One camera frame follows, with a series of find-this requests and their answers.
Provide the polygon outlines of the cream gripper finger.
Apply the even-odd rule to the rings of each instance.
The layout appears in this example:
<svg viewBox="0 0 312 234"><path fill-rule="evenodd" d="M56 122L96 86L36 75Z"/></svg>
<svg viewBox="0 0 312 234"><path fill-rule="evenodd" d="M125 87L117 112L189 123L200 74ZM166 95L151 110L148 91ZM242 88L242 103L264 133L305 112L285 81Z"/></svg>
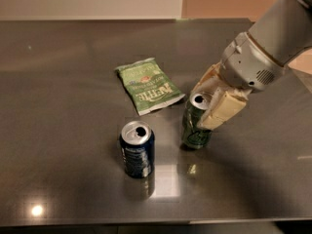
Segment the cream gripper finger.
<svg viewBox="0 0 312 234"><path fill-rule="evenodd" d="M223 81L219 75L219 70L220 63L210 66L192 89L191 93L205 92L213 94L218 87L223 85Z"/></svg>
<svg viewBox="0 0 312 234"><path fill-rule="evenodd" d="M241 91L217 88L197 127L211 131L218 128L238 114L247 105L247 101L248 98Z"/></svg>

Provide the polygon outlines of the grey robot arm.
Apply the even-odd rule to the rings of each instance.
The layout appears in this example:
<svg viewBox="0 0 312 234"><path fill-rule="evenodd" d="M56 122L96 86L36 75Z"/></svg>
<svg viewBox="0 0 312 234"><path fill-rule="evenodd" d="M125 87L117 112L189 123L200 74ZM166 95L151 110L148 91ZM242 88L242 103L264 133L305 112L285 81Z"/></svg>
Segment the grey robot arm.
<svg viewBox="0 0 312 234"><path fill-rule="evenodd" d="M214 130L240 112L248 95L282 77L293 59L312 47L312 0L277 0L208 68L193 89L211 101L197 127Z"/></svg>

